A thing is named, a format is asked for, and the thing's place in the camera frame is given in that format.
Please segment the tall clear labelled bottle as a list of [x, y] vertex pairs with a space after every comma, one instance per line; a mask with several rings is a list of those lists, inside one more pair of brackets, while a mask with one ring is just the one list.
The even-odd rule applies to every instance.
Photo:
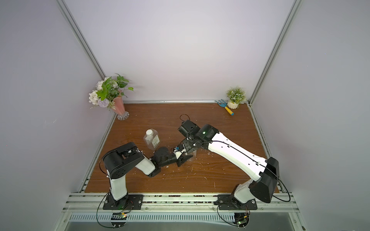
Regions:
[[196, 156], [197, 156], [197, 150], [194, 150], [193, 152], [188, 152], [186, 157], [188, 158], [187, 159], [187, 162], [193, 162], [195, 159], [196, 159]]

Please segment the square clear plastic bottle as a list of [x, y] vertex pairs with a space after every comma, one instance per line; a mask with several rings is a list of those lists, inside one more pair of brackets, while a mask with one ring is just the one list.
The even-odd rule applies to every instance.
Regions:
[[154, 131], [154, 134], [152, 136], [147, 136], [145, 132], [144, 142], [150, 150], [155, 151], [159, 147], [161, 140], [159, 138], [158, 132], [154, 129], [152, 130]]

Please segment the white bottle cap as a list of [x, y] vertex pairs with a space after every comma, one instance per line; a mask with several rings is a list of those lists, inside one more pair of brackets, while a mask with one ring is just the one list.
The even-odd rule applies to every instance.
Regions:
[[152, 129], [149, 129], [146, 131], [147, 136], [152, 136], [154, 134], [154, 131]]

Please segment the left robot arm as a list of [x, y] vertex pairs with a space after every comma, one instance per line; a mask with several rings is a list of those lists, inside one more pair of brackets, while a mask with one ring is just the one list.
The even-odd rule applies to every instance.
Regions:
[[127, 143], [107, 152], [102, 161], [109, 178], [110, 193], [114, 201], [119, 201], [128, 195], [126, 188], [126, 174], [137, 168], [149, 177], [161, 172], [161, 168], [176, 163], [183, 165], [193, 157], [196, 148], [187, 141], [182, 141], [172, 151], [161, 147], [147, 158], [134, 142]]

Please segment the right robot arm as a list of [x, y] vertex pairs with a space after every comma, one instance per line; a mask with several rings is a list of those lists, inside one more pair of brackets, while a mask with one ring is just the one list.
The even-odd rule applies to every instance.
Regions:
[[176, 148], [177, 159], [199, 148], [218, 154], [250, 177], [247, 182], [236, 186], [231, 194], [231, 200], [240, 204], [252, 199], [271, 202], [280, 177], [279, 162], [275, 158], [265, 159], [247, 151], [209, 124], [200, 128], [192, 121], [186, 120], [178, 130], [185, 139], [180, 147]]

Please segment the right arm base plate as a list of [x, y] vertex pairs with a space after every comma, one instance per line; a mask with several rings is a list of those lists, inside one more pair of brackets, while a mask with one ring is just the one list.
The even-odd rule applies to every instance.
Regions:
[[242, 203], [232, 195], [219, 194], [214, 205], [219, 207], [219, 210], [257, 210], [255, 199]]

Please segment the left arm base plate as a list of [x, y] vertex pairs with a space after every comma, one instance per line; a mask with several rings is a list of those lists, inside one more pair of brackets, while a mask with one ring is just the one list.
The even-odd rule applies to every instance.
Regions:
[[115, 200], [111, 193], [108, 193], [103, 201], [103, 210], [140, 210], [143, 202], [142, 194], [127, 194], [119, 200]]

